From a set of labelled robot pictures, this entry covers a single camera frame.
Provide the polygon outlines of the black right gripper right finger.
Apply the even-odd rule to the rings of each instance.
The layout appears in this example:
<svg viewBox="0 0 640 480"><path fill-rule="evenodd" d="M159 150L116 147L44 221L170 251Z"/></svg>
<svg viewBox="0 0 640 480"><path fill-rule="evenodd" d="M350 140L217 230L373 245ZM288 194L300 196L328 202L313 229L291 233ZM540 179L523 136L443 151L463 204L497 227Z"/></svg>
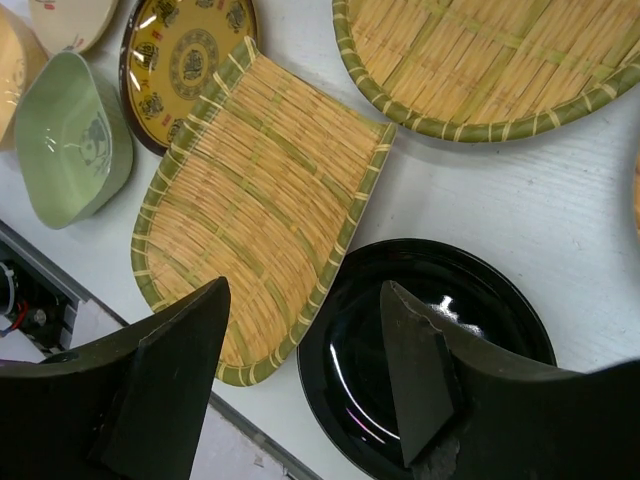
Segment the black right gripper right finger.
<svg viewBox="0 0 640 480"><path fill-rule="evenodd" d="M635 479L639 363L590 373L480 338L396 282L380 313L404 463L418 479Z"/></svg>

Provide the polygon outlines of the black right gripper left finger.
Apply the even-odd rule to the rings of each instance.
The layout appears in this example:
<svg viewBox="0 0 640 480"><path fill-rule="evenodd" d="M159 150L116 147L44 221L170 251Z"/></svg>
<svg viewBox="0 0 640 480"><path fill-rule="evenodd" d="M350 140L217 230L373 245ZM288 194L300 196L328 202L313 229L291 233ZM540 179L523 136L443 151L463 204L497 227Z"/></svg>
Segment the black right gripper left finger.
<svg viewBox="0 0 640 480"><path fill-rule="evenodd" d="M186 479L230 312L225 278L42 362L1 364L5 479Z"/></svg>

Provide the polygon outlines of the cream floral round plate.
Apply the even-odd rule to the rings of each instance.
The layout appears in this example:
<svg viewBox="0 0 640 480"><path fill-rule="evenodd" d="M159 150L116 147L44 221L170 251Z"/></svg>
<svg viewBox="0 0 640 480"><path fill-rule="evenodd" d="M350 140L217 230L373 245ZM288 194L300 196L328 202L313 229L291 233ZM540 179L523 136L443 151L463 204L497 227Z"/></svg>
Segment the cream floral round plate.
<svg viewBox="0 0 640 480"><path fill-rule="evenodd" d="M49 55L82 53L106 31L118 0L31 0L34 32Z"/></svg>

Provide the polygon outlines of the tan panda oval plate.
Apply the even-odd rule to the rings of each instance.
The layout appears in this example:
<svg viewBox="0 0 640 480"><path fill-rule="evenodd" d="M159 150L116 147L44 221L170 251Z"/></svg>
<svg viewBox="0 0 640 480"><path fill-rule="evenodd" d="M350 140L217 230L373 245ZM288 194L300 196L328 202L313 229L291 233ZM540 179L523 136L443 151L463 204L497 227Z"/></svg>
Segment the tan panda oval plate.
<svg viewBox="0 0 640 480"><path fill-rule="evenodd" d="M48 60L21 17L1 6L1 150L14 148L17 105Z"/></svg>

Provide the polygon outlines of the yellow patterned round plate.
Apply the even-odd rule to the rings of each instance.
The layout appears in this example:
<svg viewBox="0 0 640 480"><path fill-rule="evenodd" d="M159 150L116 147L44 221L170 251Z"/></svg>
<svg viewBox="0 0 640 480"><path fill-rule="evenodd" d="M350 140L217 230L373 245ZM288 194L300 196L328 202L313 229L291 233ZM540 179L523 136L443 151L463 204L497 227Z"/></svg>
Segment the yellow patterned round plate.
<svg viewBox="0 0 640 480"><path fill-rule="evenodd" d="M259 40L247 0L137 1L119 54L119 87L135 137L163 155L193 103L244 37Z"/></svg>

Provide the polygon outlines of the large round woven bamboo tray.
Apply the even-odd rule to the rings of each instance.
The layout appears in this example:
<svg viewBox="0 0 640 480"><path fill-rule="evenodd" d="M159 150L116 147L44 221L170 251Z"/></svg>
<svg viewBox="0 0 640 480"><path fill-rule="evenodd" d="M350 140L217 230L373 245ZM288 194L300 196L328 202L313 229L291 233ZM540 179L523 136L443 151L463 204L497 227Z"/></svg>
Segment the large round woven bamboo tray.
<svg viewBox="0 0 640 480"><path fill-rule="evenodd" d="M532 137L639 81L635 1L336 1L332 20L363 96L442 140Z"/></svg>

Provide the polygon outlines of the black round plate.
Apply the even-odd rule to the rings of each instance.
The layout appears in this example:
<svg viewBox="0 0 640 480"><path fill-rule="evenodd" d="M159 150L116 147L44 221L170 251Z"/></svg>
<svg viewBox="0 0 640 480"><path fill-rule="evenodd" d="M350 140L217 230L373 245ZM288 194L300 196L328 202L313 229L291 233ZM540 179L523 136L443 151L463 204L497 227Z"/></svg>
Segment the black round plate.
<svg viewBox="0 0 640 480"><path fill-rule="evenodd" d="M298 348L303 390L323 431L354 465L374 479L409 479L381 328L387 280L480 338L548 365L556 358L524 295L465 250L408 238L347 254Z"/></svg>

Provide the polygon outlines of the scoop-shaped woven bamboo tray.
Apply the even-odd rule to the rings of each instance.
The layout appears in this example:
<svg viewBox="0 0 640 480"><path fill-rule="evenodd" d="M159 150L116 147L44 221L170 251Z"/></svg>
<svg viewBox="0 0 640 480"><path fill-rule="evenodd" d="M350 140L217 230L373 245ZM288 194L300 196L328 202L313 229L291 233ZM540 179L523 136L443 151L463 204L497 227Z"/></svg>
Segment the scoop-shaped woven bamboo tray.
<svg viewBox="0 0 640 480"><path fill-rule="evenodd" d="M297 348L396 132L274 63L251 38L211 75L149 184L131 266L154 311L227 279L220 381L258 384Z"/></svg>

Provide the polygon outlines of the green square panda dish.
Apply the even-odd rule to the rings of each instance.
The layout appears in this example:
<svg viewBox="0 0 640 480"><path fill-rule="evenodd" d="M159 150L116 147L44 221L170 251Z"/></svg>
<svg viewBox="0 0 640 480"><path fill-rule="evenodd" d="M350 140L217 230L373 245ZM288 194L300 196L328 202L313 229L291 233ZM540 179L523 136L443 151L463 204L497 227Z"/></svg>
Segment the green square panda dish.
<svg viewBox="0 0 640 480"><path fill-rule="evenodd" d="M54 230L95 214L131 173L134 148L117 90L71 51L51 57L22 95L14 139L32 208Z"/></svg>

